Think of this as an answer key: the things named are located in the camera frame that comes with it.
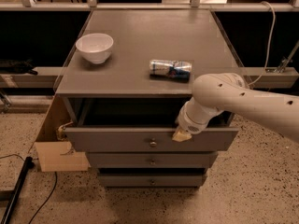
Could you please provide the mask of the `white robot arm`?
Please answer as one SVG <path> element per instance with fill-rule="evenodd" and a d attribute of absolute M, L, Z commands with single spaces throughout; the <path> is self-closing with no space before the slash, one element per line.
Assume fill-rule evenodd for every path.
<path fill-rule="evenodd" d="M 205 74 L 193 82 L 192 98 L 179 111 L 173 139 L 191 139 L 224 111 L 299 142 L 299 97 L 251 90 L 235 73 Z"/>

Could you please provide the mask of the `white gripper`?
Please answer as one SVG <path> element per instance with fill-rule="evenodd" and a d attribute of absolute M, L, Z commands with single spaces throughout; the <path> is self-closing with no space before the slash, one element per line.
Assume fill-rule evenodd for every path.
<path fill-rule="evenodd" d="M 208 125 L 208 123 L 222 110 L 216 107 L 206 107 L 200 105 L 194 98 L 186 102 L 180 109 L 177 123 L 178 126 L 173 133 L 172 140 L 184 142 L 192 138 L 192 134 L 199 134 Z"/>

